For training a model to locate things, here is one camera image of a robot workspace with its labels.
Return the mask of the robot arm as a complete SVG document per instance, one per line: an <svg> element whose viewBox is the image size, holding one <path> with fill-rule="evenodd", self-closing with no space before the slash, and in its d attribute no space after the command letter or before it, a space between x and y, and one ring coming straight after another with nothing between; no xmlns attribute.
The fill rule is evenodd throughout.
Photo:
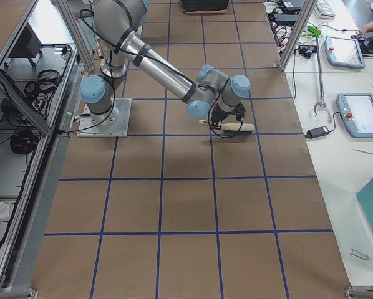
<svg viewBox="0 0 373 299"><path fill-rule="evenodd" d="M100 67L110 76L124 76L124 60L142 69L160 85L186 104L188 114L212 130L253 131L245 123L242 99L249 92L250 80L244 75L230 77L205 64L196 80L190 80L156 53L137 35L149 7L148 1L98 1L91 11L95 33L105 42L107 51Z"/></svg>

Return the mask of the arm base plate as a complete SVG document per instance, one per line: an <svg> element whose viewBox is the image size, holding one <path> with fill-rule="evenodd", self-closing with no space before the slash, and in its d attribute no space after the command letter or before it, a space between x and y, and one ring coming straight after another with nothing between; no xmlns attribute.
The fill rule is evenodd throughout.
<svg viewBox="0 0 373 299"><path fill-rule="evenodd" d="M90 112L87 104L84 113L89 114L81 119L77 135L79 138L126 138L132 107L131 98L114 98L113 110L102 115Z"/></svg>

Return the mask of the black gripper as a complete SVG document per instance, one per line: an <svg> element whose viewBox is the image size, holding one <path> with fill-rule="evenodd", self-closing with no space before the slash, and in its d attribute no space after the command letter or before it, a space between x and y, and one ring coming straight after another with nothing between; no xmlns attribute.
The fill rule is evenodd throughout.
<svg viewBox="0 0 373 299"><path fill-rule="evenodd" d="M223 121L230 115L234 115L237 123L241 123L245 118L245 112L246 109L242 103L237 104L237 106L233 107L230 112L222 110L219 104L215 104L211 112L210 122L214 124L223 123Z"/></svg>

